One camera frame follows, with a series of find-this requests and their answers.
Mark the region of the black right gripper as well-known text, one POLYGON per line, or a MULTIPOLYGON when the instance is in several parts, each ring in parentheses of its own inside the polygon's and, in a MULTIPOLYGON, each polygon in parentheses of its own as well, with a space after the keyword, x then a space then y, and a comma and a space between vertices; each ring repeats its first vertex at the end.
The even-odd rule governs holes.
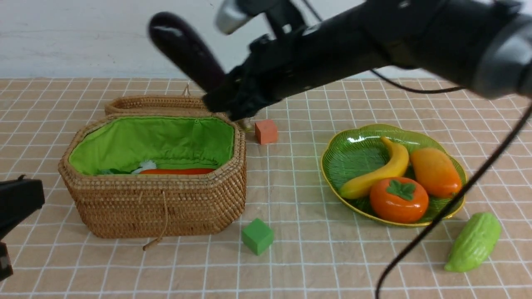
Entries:
POLYGON ((317 76, 308 42, 317 27, 281 31, 273 39, 263 34, 249 44, 249 56, 225 75, 222 83, 202 97, 213 113, 225 113, 236 122, 255 116, 259 110, 286 97, 313 89, 317 76))

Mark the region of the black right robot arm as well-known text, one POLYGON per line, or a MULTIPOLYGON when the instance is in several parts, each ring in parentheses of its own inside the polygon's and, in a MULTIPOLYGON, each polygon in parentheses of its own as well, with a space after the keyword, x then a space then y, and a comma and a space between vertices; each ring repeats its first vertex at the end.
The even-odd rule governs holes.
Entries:
POLYGON ((515 0, 367 0, 307 25, 290 0, 226 0, 217 25, 231 34, 264 13, 275 39, 202 100, 232 121, 304 91, 372 69, 423 69, 495 99, 531 97, 531 17, 515 0))

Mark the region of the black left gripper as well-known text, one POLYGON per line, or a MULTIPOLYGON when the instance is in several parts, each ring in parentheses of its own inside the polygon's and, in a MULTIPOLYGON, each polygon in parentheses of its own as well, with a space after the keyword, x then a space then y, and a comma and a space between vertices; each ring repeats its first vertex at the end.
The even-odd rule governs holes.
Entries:
POLYGON ((22 221, 45 204, 44 187, 39 179, 26 178, 0 182, 0 280, 13 275, 11 258, 4 238, 22 221))

